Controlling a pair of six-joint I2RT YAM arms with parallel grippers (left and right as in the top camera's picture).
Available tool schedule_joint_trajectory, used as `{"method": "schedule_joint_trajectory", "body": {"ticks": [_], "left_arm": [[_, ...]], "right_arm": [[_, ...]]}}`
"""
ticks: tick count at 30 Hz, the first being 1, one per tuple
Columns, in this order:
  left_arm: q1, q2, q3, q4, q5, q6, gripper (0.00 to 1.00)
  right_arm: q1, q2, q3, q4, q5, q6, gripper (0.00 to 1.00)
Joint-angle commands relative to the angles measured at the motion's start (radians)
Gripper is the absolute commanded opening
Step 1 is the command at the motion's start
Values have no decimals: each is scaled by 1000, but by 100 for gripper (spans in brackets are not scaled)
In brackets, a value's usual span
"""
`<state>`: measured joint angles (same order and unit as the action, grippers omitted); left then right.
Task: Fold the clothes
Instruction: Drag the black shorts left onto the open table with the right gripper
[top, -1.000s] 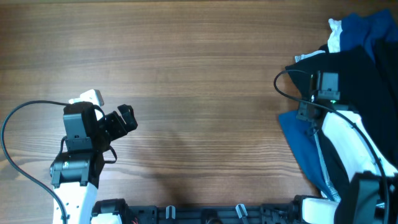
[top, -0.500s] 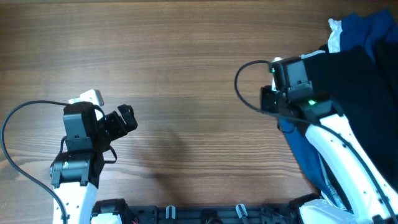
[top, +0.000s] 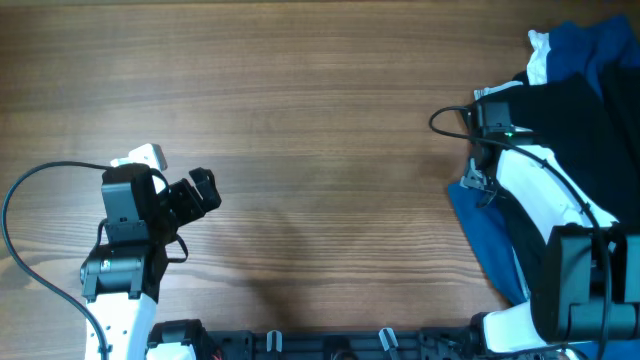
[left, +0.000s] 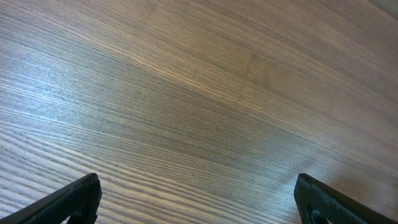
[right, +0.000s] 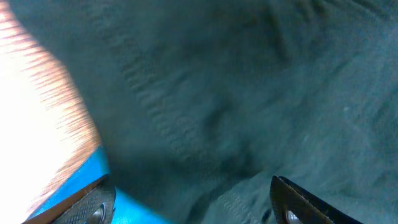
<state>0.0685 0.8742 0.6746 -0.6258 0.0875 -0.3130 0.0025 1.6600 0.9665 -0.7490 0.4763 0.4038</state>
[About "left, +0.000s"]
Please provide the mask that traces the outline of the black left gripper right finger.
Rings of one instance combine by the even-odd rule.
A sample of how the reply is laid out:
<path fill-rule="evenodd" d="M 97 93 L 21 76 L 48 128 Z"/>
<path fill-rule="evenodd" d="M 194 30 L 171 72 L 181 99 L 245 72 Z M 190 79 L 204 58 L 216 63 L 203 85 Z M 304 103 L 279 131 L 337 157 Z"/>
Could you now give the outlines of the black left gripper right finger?
<path fill-rule="evenodd" d="M 305 173 L 297 177 L 294 198 L 303 224 L 397 224 Z"/>

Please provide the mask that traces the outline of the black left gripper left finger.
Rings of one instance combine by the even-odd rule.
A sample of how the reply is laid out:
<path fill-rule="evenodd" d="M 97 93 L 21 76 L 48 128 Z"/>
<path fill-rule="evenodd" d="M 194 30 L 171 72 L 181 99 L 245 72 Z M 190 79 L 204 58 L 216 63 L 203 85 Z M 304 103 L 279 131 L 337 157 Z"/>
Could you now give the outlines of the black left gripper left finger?
<path fill-rule="evenodd" d="M 94 224 L 102 196 L 98 175 L 90 173 L 1 219 L 3 224 Z"/>

